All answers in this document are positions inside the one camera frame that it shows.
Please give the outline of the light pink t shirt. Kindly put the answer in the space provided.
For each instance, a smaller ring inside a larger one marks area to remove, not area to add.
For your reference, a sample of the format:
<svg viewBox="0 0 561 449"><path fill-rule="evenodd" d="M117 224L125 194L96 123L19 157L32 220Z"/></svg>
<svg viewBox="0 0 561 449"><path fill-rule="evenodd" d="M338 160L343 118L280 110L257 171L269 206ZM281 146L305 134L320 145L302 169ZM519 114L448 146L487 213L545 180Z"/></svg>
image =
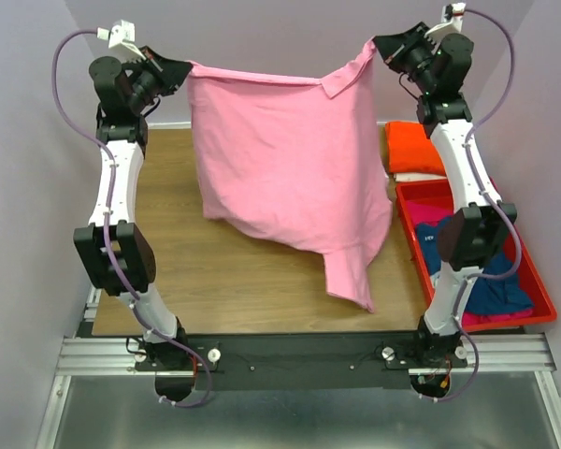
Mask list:
<svg viewBox="0 0 561 449"><path fill-rule="evenodd" d="M321 78L194 64L187 79L203 213L324 260L325 289L373 311L367 268L393 204L367 42Z"/></svg>

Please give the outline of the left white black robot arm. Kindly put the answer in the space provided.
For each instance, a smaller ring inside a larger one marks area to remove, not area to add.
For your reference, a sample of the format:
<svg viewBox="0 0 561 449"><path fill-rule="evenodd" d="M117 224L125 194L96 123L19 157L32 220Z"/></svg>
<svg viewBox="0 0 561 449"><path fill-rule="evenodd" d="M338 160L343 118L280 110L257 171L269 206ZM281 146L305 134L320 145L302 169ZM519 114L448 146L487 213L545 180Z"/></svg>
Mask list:
<svg viewBox="0 0 561 449"><path fill-rule="evenodd" d="M88 224L73 235L92 285L134 314L143 334L140 354L166 370L191 368L195 358L184 328L155 286L155 255L136 223L137 183L148 145L146 117L182 86L192 68L149 47L140 48L135 60L103 56L90 64L99 99L94 141L101 178Z"/></svg>

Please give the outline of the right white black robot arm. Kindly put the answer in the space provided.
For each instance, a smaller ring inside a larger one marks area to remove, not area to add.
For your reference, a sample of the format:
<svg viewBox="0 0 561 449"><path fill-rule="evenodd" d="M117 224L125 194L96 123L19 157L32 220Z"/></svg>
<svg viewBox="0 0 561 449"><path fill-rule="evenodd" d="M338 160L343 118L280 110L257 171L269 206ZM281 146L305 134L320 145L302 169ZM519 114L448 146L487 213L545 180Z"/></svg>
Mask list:
<svg viewBox="0 0 561 449"><path fill-rule="evenodd" d="M435 293L406 350L425 367L455 355L475 282L484 277L505 239L517 236L517 210L500 199L487 175L462 93L474 44L457 32L439 40L432 34L420 22L404 33L373 39L383 62L419 88L417 117L439 153L453 197L454 214L438 237L441 265Z"/></svg>

